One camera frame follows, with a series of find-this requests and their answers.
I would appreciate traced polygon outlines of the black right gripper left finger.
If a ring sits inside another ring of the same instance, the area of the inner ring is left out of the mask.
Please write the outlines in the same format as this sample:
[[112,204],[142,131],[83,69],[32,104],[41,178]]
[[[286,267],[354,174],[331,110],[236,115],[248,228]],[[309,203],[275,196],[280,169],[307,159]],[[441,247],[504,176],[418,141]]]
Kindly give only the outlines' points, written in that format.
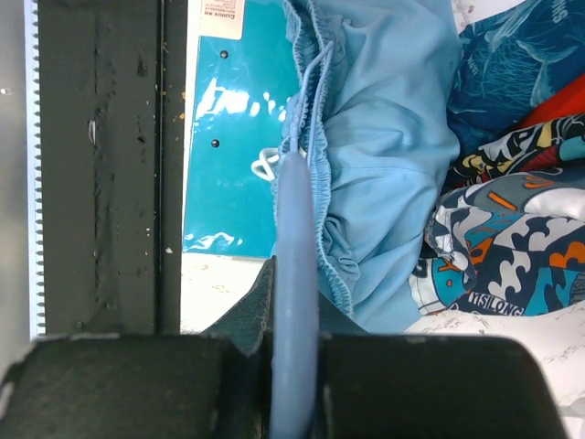
[[266,260],[251,289],[204,331],[229,343],[222,358],[214,438],[265,438],[270,419],[272,293],[276,259]]

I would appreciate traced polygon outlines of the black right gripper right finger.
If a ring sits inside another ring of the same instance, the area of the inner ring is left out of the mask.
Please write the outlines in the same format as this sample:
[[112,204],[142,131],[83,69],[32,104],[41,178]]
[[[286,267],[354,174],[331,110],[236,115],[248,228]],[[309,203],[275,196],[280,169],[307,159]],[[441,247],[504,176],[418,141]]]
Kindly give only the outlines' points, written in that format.
[[[350,317],[342,313],[324,295],[319,295],[319,331],[323,337],[349,335],[361,336],[367,332]],[[328,390],[326,386],[326,367],[324,363],[324,348],[319,348],[319,365],[317,375],[316,406],[314,411],[313,438],[327,438],[329,435]]]

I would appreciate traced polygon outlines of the light blue wire hanger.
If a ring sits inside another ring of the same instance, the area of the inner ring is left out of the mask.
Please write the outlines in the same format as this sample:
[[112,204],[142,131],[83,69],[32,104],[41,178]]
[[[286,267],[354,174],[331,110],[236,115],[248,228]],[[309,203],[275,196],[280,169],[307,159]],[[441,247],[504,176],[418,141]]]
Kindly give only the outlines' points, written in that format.
[[299,146],[303,107],[314,69],[329,71],[328,43],[303,74],[290,126],[290,147],[280,158],[277,197],[277,263],[273,293],[271,438],[304,438],[313,428],[318,373],[319,292],[310,175],[315,126]]

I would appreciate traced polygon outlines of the light blue shorts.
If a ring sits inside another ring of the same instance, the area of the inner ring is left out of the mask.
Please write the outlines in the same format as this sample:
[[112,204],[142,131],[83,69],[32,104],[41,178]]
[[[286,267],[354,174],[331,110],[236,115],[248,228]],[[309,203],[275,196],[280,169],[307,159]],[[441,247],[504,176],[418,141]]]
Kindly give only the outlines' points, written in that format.
[[323,296],[367,332],[420,318],[410,275],[459,143],[447,101],[461,55],[448,1],[286,1],[300,89],[281,154],[304,152]]

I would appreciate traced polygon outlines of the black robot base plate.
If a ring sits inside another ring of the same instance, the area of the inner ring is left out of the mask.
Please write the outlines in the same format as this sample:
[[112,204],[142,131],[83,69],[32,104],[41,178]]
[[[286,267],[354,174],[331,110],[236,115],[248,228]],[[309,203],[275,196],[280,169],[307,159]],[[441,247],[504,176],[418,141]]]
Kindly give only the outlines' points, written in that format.
[[42,1],[46,328],[175,334],[184,1]]

